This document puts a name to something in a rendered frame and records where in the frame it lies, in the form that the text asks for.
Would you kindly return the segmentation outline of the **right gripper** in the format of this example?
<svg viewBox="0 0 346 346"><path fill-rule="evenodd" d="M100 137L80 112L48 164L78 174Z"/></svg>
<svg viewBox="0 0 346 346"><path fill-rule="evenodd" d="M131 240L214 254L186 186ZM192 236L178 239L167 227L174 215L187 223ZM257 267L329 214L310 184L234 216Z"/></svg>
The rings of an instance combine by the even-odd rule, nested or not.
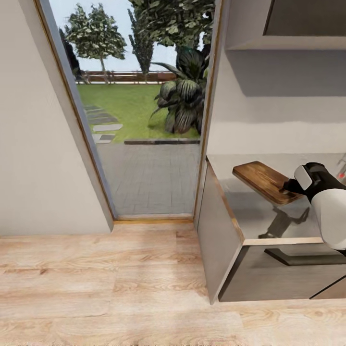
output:
<svg viewBox="0 0 346 346"><path fill-rule="evenodd" d="M285 182L284 188L285 188L285 190L288 190L290 192L295 192L295 193L305 195L305 193L302 191L301 187L298 185L296 179L290 179L289 182Z"/></svg>

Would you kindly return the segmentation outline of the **cutting board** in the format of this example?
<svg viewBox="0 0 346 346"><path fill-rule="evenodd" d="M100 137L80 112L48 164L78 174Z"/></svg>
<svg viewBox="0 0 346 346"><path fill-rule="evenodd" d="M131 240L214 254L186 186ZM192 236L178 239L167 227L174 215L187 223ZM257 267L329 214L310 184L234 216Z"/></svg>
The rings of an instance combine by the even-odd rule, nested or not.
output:
<svg viewBox="0 0 346 346"><path fill-rule="evenodd" d="M281 194L285 190L284 183L290 178L259 161L235 166L233 171L278 204L302 196L295 192Z"/></svg>

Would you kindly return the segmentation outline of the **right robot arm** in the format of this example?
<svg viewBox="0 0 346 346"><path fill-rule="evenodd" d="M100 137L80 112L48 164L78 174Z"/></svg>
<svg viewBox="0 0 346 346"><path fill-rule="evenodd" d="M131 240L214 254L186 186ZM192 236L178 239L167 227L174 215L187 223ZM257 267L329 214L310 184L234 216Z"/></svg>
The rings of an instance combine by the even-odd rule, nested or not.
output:
<svg viewBox="0 0 346 346"><path fill-rule="evenodd" d="M300 165L285 190L307 195L324 244L346 257L346 186L321 163Z"/></svg>

